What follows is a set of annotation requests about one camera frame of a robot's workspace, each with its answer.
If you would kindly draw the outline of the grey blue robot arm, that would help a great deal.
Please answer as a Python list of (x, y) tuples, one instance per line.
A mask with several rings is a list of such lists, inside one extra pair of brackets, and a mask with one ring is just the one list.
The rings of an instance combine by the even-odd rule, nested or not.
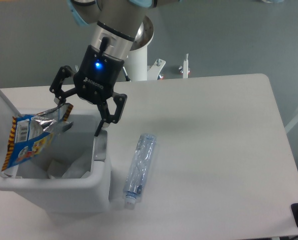
[(72, 95), (96, 105), (101, 120), (95, 136), (104, 124), (121, 119), (127, 95), (115, 92), (114, 86), (146, 13), (168, 4), (170, 0), (68, 1), (79, 23), (96, 23), (95, 32), (78, 71), (68, 65), (60, 67), (49, 90), (58, 105)]

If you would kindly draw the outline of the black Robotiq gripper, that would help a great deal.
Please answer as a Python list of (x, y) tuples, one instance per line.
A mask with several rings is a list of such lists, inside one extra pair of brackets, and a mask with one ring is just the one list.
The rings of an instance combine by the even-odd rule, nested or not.
[[(123, 114), (128, 96), (114, 92), (114, 85), (124, 61), (100, 52), (89, 45), (86, 49), (79, 71), (75, 74), (68, 65), (61, 66), (52, 81), (49, 91), (54, 94), (54, 102), (60, 106), (66, 103), (67, 98), (77, 94), (80, 98), (97, 105), (101, 121), (94, 136), (98, 137), (104, 124), (117, 124)], [(64, 91), (65, 79), (72, 78), (74, 86)], [(107, 99), (113, 98), (116, 105), (114, 114), (110, 114)]]

